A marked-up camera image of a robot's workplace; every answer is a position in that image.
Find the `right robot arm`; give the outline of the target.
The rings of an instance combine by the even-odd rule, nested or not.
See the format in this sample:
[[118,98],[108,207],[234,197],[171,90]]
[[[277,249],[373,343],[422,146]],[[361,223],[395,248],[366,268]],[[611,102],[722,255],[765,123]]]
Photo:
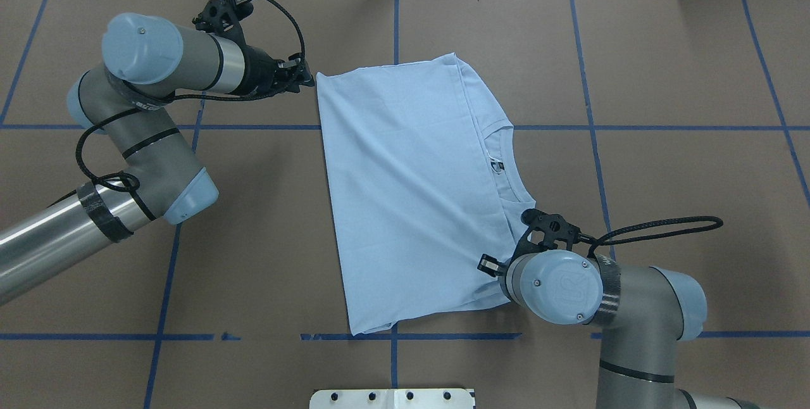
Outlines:
[[677,343],[697,339],[707,319],[705,291],[689,275],[559,249],[507,263],[483,255],[478,270],[545,322],[600,328],[598,408],[757,406],[676,386]]

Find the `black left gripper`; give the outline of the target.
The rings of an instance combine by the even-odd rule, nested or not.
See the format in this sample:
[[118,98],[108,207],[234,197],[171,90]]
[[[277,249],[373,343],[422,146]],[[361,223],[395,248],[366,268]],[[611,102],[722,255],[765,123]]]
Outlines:
[[271,97],[284,92],[298,94],[301,87],[316,85],[303,53],[295,53],[282,61],[273,59],[263,49],[246,47],[243,55],[245,73],[241,80],[242,97]]

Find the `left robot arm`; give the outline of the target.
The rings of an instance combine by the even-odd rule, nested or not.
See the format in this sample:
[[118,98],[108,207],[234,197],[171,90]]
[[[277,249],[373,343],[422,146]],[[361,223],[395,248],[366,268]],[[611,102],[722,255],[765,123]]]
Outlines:
[[103,63],[66,97],[84,127],[73,155],[86,180],[2,232],[2,303],[156,219],[178,225],[217,201],[219,190],[166,106],[257,101],[315,83],[298,23],[300,51],[274,59],[246,43],[239,22],[220,10],[195,18],[195,28],[138,13],[113,17]]

